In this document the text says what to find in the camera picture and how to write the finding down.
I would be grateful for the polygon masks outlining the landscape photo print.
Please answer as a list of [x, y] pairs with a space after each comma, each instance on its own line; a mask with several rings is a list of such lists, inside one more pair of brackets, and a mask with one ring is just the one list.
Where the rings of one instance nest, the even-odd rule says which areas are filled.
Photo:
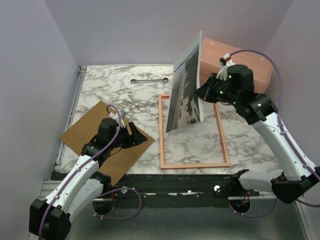
[[165, 132], [186, 128], [204, 120], [203, 105], [195, 95], [200, 88], [202, 32], [173, 65]]

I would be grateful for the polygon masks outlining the brown cardboard backing board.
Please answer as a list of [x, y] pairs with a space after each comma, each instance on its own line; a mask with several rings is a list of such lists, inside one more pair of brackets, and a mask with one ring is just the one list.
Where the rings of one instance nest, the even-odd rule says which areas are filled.
[[[99, 101], [60, 137], [60, 139], [73, 150], [76, 155], [79, 156], [83, 145], [87, 144], [97, 134], [102, 119], [108, 117], [106, 108], [107, 104], [103, 101]], [[111, 152], [112, 156], [109, 157], [98, 170], [104, 175], [111, 177], [112, 186], [115, 186], [118, 183], [155, 141], [147, 133], [142, 130], [140, 130], [140, 132], [147, 137], [146, 142], [128, 149], [114, 149]]]

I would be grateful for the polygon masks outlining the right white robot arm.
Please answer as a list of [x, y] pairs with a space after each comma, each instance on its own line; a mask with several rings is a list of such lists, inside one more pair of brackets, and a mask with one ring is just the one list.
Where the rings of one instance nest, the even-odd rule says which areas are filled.
[[320, 168], [300, 149], [279, 119], [272, 100], [254, 90], [254, 74], [246, 65], [236, 64], [226, 69], [226, 78], [211, 74], [194, 94], [208, 103], [227, 103], [245, 119], [267, 143], [282, 169], [281, 173], [261, 173], [248, 169], [230, 177], [222, 196], [241, 196], [247, 190], [273, 193], [290, 204], [320, 181]]

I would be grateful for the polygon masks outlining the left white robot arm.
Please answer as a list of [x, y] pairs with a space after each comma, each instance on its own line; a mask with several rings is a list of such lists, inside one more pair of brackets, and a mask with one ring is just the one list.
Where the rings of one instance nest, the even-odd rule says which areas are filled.
[[29, 232], [40, 240], [64, 240], [73, 219], [96, 197], [107, 197], [112, 178], [98, 169], [113, 149], [128, 149], [148, 139], [129, 122], [104, 118], [97, 134], [82, 147], [81, 154], [63, 181], [43, 200], [35, 199], [29, 209]]

